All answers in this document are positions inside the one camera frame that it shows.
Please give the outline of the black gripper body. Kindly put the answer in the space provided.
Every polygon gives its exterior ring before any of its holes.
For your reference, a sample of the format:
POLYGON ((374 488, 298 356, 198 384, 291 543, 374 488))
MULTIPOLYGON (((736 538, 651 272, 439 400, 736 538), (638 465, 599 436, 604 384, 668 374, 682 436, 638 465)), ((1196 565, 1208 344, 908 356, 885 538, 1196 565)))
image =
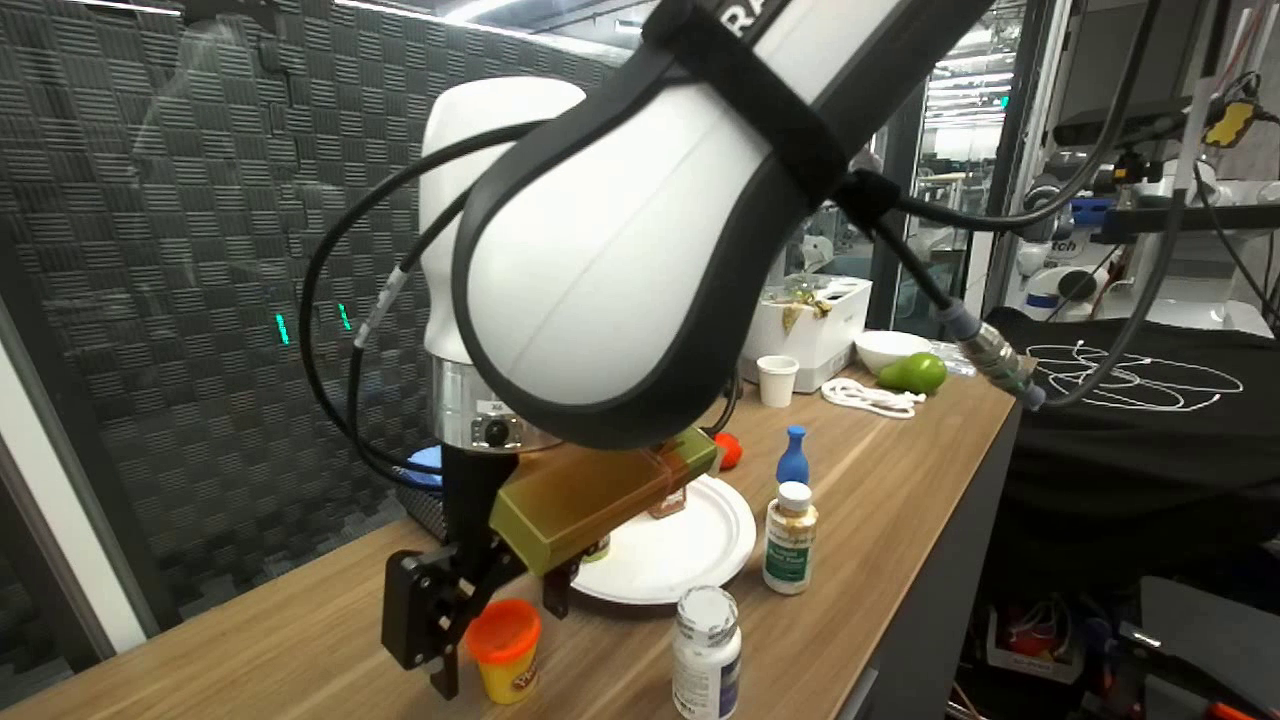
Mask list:
POLYGON ((379 646, 402 668, 438 661, 434 631, 475 617, 493 590, 517 572, 487 529, 496 488, 514 476, 514 452, 439 447, 448 538, 428 554, 386 559, 379 646))

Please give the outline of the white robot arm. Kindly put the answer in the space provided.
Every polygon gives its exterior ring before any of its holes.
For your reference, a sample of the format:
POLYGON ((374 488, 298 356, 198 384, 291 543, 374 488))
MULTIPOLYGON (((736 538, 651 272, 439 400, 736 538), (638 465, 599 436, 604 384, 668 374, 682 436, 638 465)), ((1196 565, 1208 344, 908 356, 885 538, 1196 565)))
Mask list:
POLYGON ((642 48, 521 131, 444 221, 482 384, 557 442, 455 461, 475 531, 386 565, 386 648, 451 698, 462 642, 526 572, 566 572, 711 465, 787 236, 829 201, 878 221, 852 156, 994 0, 659 0, 642 48))

